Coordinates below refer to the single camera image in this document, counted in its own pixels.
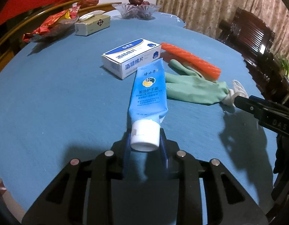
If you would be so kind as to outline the glass snack dish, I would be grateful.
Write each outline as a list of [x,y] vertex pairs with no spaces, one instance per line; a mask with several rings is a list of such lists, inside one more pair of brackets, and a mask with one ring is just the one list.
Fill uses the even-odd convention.
[[74,29],[74,24],[78,21],[79,16],[74,19],[63,19],[52,29],[43,35],[33,34],[28,40],[30,43],[50,43],[63,37],[68,31]]

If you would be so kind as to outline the pale green rubber glove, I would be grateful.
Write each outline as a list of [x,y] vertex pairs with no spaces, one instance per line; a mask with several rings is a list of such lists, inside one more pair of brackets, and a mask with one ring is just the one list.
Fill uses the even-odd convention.
[[226,82],[209,81],[189,64],[172,59],[169,65],[177,74],[165,73],[166,93],[171,99],[195,104],[212,105],[229,94]]

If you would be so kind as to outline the floral beige curtain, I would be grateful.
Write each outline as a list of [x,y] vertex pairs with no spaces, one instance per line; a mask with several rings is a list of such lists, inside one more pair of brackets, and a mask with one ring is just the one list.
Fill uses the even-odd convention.
[[157,0],[165,13],[177,15],[188,29],[218,38],[219,22],[232,22],[237,8],[253,13],[275,33],[274,54],[289,60],[289,10],[282,0]]

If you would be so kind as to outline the tissue box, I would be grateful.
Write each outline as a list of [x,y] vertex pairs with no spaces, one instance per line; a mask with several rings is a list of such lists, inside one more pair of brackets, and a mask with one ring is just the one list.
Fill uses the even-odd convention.
[[75,35],[89,36],[110,27],[111,17],[98,10],[82,15],[75,23]]

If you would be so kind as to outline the red snack packet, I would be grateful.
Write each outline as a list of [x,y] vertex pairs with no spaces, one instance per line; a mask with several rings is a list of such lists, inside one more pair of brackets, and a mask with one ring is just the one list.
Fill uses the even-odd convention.
[[69,8],[67,10],[63,10],[57,14],[50,15],[37,29],[35,29],[31,33],[25,33],[23,35],[22,40],[24,42],[28,42],[28,40],[32,37],[33,34],[43,35],[44,33],[48,32],[54,26],[57,25],[63,19],[74,19],[78,16],[78,12],[80,10],[80,6],[75,6]]

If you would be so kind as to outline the blue hand cream tube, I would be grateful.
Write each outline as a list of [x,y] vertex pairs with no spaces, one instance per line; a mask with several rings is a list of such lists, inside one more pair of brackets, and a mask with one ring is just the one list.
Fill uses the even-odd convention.
[[158,59],[137,69],[129,106],[132,149],[150,152],[159,148],[167,111],[164,64]]

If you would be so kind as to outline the glass fruit bowl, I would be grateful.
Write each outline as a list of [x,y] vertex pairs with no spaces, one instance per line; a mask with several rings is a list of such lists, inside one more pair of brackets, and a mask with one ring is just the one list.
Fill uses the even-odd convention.
[[161,5],[131,5],[128,3],[112,4],[112,6],[120,13],[123,19],[150,19],[152,14],[158,11]]

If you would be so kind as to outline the blue table cloth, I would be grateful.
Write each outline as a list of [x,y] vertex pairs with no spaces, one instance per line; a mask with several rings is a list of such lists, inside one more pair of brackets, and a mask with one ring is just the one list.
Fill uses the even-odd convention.
[[[219,67],[220,80],[238,80],[260,96],[238,52],[155,19],[114,20],[88,37],[68,33],[51,44],[31,43],[0,73],[0,177],[23,210],[71,159],[91,160],[122,138],[135,77],[115,77],[102,54],[139,38],[183,48]],[[276,134],[251,114],[168,100],[162,127],[197,159],[219,159],[263,212],[271,209]]]

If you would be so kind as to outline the white tissue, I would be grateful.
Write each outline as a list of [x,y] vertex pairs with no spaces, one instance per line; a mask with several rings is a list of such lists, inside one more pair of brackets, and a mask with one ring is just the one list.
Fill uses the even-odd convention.
[[228,90],[227,96],[221,101],[222,104],[229,106],[229,107],[234,107],[234,99],[236,95],[233,89]]

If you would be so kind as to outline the wooden chair back rail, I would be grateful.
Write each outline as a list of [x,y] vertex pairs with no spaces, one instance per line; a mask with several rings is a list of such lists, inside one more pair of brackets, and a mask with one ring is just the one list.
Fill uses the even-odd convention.
[[73,4],[83,0],[70,0],[51,4],[24,12],[0,25],[0,51],[6,51],[14,41],[22,40],[24,33],[29,33],[41,25],[50,15],[69,9]]

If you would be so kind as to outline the blue white cotton pad box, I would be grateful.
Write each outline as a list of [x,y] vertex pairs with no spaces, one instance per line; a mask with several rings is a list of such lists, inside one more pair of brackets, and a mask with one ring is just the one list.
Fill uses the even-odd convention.
[[137,71],[138,67],[158,59],[161,45],[146,39],[137,39],[102,54],[103,66],[120,79]]

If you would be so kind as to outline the green potted plant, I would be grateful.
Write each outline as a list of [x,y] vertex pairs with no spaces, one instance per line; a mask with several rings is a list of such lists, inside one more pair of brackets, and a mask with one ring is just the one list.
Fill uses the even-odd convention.
[[285,71],[285,75],[289,76],[289,61],[285,55],[281,55],[280,53],[276,53],[275,57],[281,63],[282,69]]

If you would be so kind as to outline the orange foam net long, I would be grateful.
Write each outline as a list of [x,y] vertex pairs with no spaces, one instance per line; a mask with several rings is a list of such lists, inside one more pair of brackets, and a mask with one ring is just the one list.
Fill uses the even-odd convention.
[[187,50],[184,50],[169,43],[161,43],[161,48],[177,57],[180,57],[181,59],[186,60],[187,62],[210,76],[213,80],[218,80],[219,76],[221,75],[220,68],[214,66],[213,64],[210,64],[209,62],[201,59],[200,57],[197,57],[196,55],[188,52]]

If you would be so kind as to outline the dark red apples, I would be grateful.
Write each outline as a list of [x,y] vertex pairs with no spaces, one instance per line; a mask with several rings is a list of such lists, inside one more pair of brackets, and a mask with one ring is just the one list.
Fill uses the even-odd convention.
[[129,0],[131,5],[140,6],[140,5],[150,5],[150,2],[145,0]]

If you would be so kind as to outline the clear plastic cup lid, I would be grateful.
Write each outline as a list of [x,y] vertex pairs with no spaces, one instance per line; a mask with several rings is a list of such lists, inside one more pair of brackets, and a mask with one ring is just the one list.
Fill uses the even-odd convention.
[[238,97],[238,96],[241,96],[247,99],[249,98],[245,88],[242,86],[242,84],[238,80],[233,80],[232,84],[233,84],[233,95],[232,95],[233,98]]

